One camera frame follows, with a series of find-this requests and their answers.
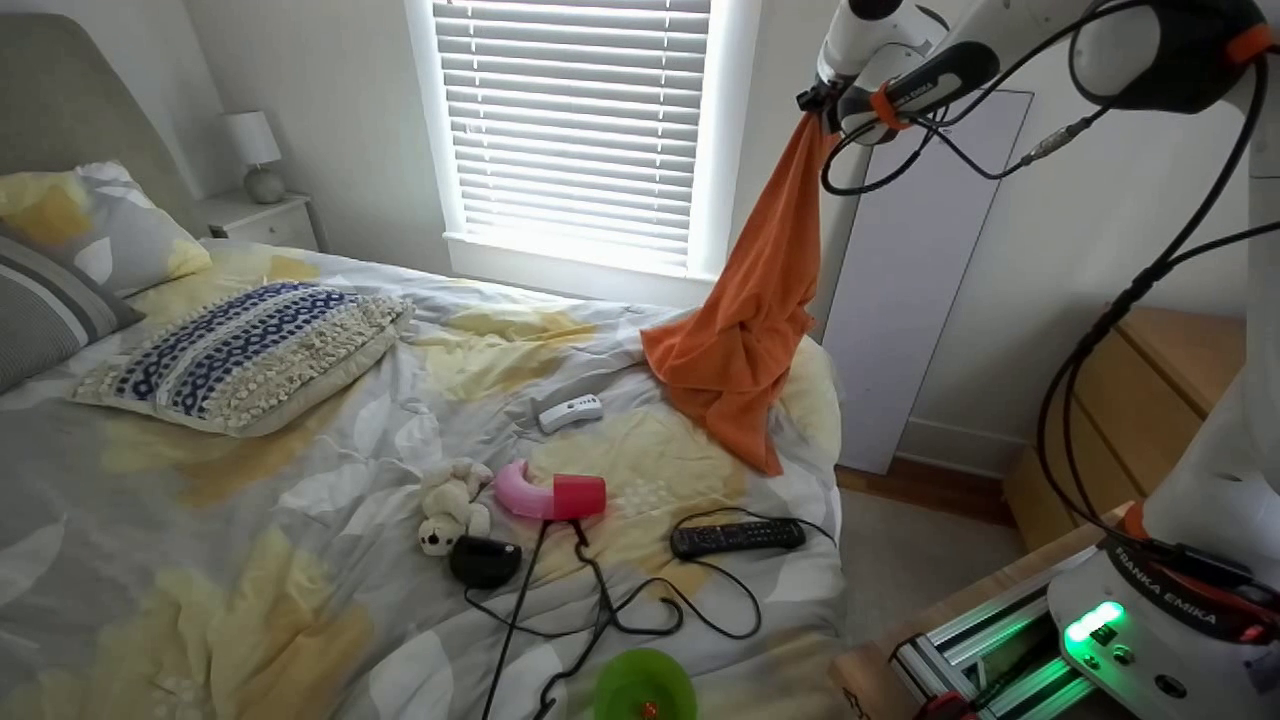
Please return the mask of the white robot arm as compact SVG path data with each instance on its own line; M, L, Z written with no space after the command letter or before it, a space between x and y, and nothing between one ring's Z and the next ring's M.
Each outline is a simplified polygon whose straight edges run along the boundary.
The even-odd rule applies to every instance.
M1047 50L1105 114L1242 114L1228 167L1250 179L1246 341L1150 496L1047 580L1058 658L1136 720L1280 720L1280 0L836 0L801 107L882 144L979 106Z

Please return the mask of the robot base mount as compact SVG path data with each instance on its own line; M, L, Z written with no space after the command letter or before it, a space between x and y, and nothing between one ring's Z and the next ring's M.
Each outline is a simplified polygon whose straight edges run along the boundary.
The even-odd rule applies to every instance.
M1280 720L1276 640L1180 623L1087 530L844 654L836 684L865 720Z

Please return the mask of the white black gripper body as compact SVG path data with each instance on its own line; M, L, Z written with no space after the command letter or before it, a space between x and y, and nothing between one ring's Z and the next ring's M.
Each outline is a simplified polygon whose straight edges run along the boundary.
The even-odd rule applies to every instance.
M926 114L990 84L999 56L984 43L953 43L916 67L887 81L817 81L794 97L807 117L821 117L840 139L882 144Z

